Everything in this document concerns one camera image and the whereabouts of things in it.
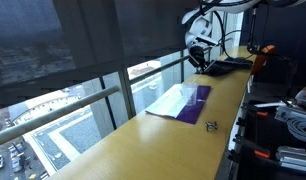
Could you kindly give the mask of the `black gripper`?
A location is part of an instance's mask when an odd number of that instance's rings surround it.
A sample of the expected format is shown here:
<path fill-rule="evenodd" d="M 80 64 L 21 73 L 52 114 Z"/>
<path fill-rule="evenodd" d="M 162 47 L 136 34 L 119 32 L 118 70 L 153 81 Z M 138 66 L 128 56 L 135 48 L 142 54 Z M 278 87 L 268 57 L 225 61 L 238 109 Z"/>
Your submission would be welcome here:
<path fill-rule="evenodd" d="M 200 46 L 192 46 L 189 49 L 189 62 L 195 67 L 201 70 L 205 69 L 205 58 L 203 48 Z"/>

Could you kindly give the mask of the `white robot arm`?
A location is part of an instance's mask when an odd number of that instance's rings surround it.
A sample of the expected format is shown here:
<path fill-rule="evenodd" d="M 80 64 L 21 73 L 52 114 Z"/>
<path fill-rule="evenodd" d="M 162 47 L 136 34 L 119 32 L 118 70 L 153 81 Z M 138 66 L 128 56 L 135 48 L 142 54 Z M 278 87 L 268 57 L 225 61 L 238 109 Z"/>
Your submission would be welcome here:
<path fill-rule="evenodd" d="M 219 11 L 239 14 L 258 4 L 268 4 L 274 7 L 292 7 L 305 3 L 306 0 L 199 0 L 199 6 L 187 12 L 182 18 L 182 24 L 186 27 L 185 45 L 189 52 L 189 62 L 200 72 L 204 72 L 213 64 L 207 64 L 204 59 L 204 50 L 212 49 L 221 45 L 225 47 L 225 30 Z M 217 17 L 221 39 L 216 41 L 211 37 L 212 22 L 209 19 L 210 13 Z"/>

